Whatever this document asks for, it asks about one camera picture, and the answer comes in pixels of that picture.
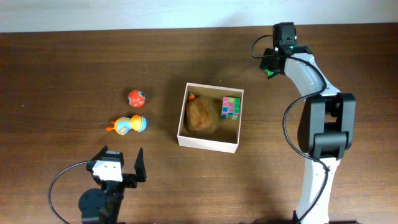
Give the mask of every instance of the rubik's cube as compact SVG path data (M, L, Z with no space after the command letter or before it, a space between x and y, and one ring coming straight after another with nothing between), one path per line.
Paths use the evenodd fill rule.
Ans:
M223 110L221 118L223 119L238 119L239 111L241 109L241 99L224 96Z

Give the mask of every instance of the green object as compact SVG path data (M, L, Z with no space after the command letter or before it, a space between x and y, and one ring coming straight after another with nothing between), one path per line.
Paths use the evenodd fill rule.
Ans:
M273 71L270 71L270 70L268 70L268 69L265 69L264 70L268 75L272 75L272 74L274 74L274 72Z

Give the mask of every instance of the white wall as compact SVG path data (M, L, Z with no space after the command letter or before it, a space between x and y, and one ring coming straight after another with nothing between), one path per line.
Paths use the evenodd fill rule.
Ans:
M0 32L398 22L398 0L0 0Z

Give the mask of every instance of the white box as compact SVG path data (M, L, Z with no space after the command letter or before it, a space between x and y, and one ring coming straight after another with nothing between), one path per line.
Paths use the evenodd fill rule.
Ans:
M220 104L220 126L211 135L196 136L188 132L187 122L185 120L185 104L188 98L188 92L198 96L208 96L216 98L222 102L224 96L236 97L241 99L241 107L237 120L221 120ZM234 88L225 88L220 86L209 86L194 83L187 83L184 99L182 102L180 123L178 125L177 139L180 146L194 147L199 149L208 149L220 152L235 153L239 145L239 135L241 132L241 120L243 110L243 90Z

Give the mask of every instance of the box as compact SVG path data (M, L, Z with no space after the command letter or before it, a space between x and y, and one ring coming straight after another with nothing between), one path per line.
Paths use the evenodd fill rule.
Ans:
M210 135L197 136L188 131L185 105L187 104L188 92L198 96L207 96L220 101L220 126ZM223 97L240 98L240 112L236 120L221 119L221 109ZM178 125L177 139L180 146L208 149L220 152L235 153L239 145L239 135L241 131L241 120L243 110L243 90L225 88L219 86L209 86L194 83L187 83L184 99L182 103L180 122Z

